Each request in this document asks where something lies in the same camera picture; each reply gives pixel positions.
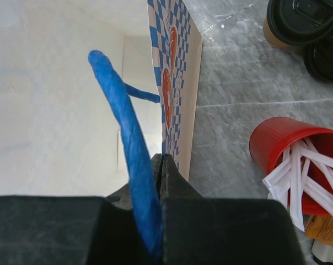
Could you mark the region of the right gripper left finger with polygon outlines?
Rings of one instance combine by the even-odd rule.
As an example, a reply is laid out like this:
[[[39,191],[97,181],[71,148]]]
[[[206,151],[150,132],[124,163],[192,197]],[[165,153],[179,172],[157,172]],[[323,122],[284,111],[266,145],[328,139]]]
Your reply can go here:
[[[161,153],[155,154],[151,158],[151,164],[153,170],[153,180],[157,191],[158,199],[160,200],[163,155]],[[105,199],[117,208],[123,210],[132,209],[132,199],[130,194],[130,186],[128,183],[117,191],[105,197]]]

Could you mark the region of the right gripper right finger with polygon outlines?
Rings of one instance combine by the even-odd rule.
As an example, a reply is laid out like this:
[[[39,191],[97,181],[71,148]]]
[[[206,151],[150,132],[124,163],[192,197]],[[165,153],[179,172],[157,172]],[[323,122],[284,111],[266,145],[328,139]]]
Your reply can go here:
[[[165,198],[203,198],[180,174],[170,154],[158,154],[158,196],[160,200]]]

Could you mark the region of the paper takeout bag blue handles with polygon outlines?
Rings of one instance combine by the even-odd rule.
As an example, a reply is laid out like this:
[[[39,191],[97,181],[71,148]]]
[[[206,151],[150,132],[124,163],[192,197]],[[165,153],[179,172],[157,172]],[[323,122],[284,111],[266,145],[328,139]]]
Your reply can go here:
[[[181,175],[201,35],[183,1],[0,1],[0,264],[201,264]],[[132,209],[105,197],[130,186]]]

